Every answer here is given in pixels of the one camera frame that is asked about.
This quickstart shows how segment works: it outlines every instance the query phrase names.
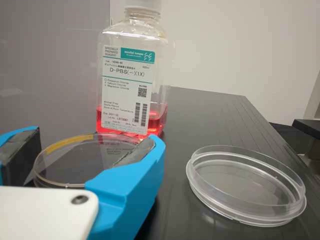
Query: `petri dish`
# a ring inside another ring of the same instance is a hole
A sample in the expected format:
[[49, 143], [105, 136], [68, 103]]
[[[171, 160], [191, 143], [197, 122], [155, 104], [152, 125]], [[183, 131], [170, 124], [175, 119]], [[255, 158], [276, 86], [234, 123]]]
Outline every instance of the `petri dish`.
[[194, 194], [210, 209], [241, 223], [276, 227], [306, 208], [301, 178], [280, 161], [235, 146], [196, 150], [186, 165]]
[[127, 161], [125, 157], [139, 143], [136, 138], [112, 133], [85, 134], [58, 141], [35, 159], [33, 182], [36, 187], [84, 188], [86, 181], [103, 170], [120, 165], [121, 159]]

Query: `plastic bottle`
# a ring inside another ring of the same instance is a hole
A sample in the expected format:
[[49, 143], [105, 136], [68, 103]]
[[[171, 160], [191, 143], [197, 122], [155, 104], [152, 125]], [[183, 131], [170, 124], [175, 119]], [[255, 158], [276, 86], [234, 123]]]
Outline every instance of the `plastic bottle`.
[[169, 43], [160, 0], [127, 0], [125, 19], [98, 40], [96, 131], [145, 138], [167, 120]]

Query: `white bottle cap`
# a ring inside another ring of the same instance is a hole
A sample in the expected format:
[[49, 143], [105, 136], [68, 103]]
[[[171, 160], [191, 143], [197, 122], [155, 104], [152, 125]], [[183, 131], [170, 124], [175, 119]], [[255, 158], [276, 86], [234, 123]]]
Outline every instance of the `white bottle cap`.
[[125, 8], [149, 9], [160, 13], [161, 0], [126, 0]]

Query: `qr code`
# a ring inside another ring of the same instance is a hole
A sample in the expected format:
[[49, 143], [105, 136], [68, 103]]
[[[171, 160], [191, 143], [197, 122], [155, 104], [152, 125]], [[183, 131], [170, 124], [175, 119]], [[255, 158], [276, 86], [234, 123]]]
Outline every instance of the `qr code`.
[[144, 87], [139, 87], [138, 88], [138, 97], [146, 98], [147, 97], [147, 89]]

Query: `red liquid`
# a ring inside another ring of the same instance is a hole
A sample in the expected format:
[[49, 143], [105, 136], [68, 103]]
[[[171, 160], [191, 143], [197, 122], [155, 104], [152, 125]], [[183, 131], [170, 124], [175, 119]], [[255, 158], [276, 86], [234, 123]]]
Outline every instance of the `red liquid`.
[[112, 133], [112, 134], [122, 134], [129, 137], [144, 139], [150, 134], [160, 135], [164, 130], [167, 121], [168, 105], [165, 106], [163, 114], [159, 117], [159, 114], [155, 111], [150, 111], [148, 130], [146, 135], [140, 135], [137, 133], [118, 131], [110, 128], [104, 128], [101, 126], [101, 106], [96, 108], [96, 131], [98, 133]]

